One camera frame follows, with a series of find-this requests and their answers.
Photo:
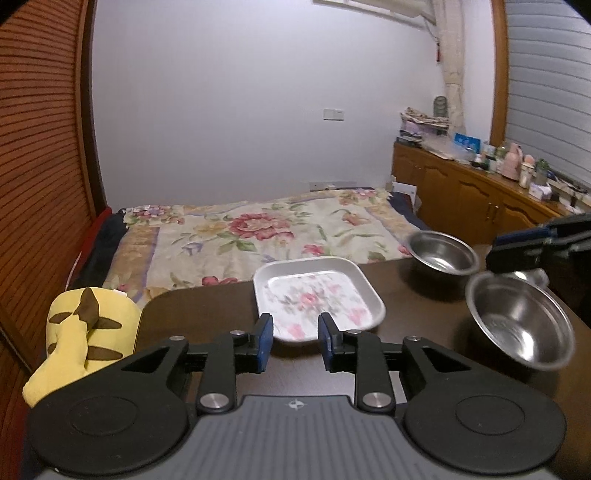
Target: wooden cabinet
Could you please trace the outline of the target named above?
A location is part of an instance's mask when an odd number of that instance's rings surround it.
[[[559,204],[529,197],[516,182],[418,148],[395,144],[392,172],[398,182],[417,186],[421,220],[470,245],[567,214]]]
[[[422,174],[417,183],[417,195],[422,202],[419,218],[432,229],[451,234],[456,194],[453,172],[432,160],[425,161],[419,172]]]
[[[452,235],[469,245],[490,244],[498,209],[498,194],[493,187],[470,175],[458,175]]]
[[[419,185],[423,176],[424,160],[422,155],[402,153],[392,160],[392,175],[399,183]]]
[[[506,196],[502,203],[500,215],[495,219],[498,235],[533,228],[547,221],[542,212],[519,199]]]

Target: pikachu plush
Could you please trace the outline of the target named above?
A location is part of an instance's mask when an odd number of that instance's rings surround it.
[[[22,389],[27,404],[131,355],[140,313],[127,296],[105,288],[59,295],[47,318],[48,357]]]

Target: dark wooden table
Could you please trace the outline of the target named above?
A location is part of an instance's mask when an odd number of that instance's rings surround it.
[[[528,372],[495,348],[480,342],[463,291],[442,289],[417,277],[411,259],[361,265],[386,305],[386,318],[375,329],[383,341],[406,335],[429,338],[462,355],[527,382],[550,397],[567,417],[567,436],[551,468],[562,478],[591,478],[591,330],[570,311],[577,351],[560,372]],[[205,343],[233,329],[249,330],[257,319],[252,282],[176,290],[145,307],[136,351],[171,335]],[[393,374],[398,401],[403,392]],[[238,376],[238,395],[353,396],[353,375],[324,370],[316,344],[293,347],[274,343],[267,371]]]

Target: blanket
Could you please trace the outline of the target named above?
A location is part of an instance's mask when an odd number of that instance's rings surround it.
[[[273,202],[130,208],[129,230],[103,287],[126,291],[143,308],[175,288],[251,280],[260,266],[278,260],[402,258],[417,227],[390,206],[388,195],[332,190]]]

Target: white wall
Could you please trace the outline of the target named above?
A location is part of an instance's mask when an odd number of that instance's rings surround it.
[[[463,0],[466,66],[466,132],[489,141],[495,99],[495,34],[491,0]]]
[[[98,0],[92,88],[107,201],[383,186],[399,112],[431,112],[444,92],[435,49],[420,20],[311,0]],[[323,108],[344,109],[345,121],[323,121]]]

